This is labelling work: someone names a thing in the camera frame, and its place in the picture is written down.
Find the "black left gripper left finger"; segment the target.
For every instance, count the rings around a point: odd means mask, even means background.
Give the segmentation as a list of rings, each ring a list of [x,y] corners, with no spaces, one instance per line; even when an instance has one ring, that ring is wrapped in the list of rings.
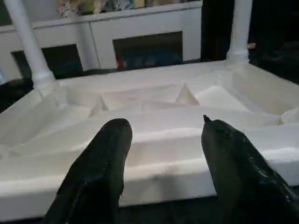
[[[133,132],[127,119],[105,123],[72,163],[43,224],[117,224]]]

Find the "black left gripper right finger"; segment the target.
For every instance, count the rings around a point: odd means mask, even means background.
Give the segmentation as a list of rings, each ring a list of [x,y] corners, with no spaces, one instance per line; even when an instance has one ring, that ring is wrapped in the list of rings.
[[[297,224],[299,197],[248,137],[203,116],[201,144],[225,224]]]

